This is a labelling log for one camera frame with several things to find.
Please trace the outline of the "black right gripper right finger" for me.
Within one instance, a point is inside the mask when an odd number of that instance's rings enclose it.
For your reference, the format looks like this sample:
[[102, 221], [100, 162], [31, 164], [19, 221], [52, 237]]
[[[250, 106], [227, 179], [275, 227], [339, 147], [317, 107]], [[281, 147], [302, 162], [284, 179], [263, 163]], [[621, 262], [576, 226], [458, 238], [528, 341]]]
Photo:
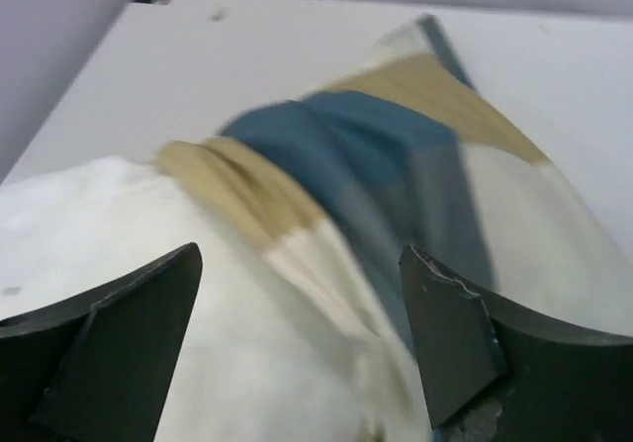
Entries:
[[400, 269], [438, 440], [631, 439], [629, 337], [529, 309], [414, 247]]

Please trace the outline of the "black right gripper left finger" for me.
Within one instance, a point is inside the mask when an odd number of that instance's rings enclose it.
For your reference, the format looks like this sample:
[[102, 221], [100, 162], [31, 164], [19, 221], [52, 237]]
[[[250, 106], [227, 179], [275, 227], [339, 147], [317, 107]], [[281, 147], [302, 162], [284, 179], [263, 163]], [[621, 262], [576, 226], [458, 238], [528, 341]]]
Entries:
[[151, 441], [203, 270], [183, 245], [1, 322], [4, 441]]

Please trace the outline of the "white pillow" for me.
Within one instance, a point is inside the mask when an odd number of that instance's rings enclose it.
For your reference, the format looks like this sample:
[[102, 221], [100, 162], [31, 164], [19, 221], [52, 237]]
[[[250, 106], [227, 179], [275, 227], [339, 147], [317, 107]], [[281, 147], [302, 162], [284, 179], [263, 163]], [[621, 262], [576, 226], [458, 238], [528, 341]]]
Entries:
[[416, 365], [334, 224], [119, 157], [1, 189], [5, 441], [426, 441]]

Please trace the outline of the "blue tan white pillowcase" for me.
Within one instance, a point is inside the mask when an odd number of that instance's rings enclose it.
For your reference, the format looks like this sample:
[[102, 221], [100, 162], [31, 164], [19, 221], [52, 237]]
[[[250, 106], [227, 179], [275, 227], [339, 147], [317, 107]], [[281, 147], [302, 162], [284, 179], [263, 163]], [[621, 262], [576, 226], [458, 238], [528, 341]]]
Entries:
[[156, 155], [241, 237], [205, 271], [173, 384], [199, 441], [347, 435], [319, 351], [367, 411], [352, 424], [427, 440], [398, 261], [413, 245], [478, 284], [570, 322], [632, 331], [632, 267], [571, 183], [442, 59], [419, 27], [368, 70], [248, 112]]

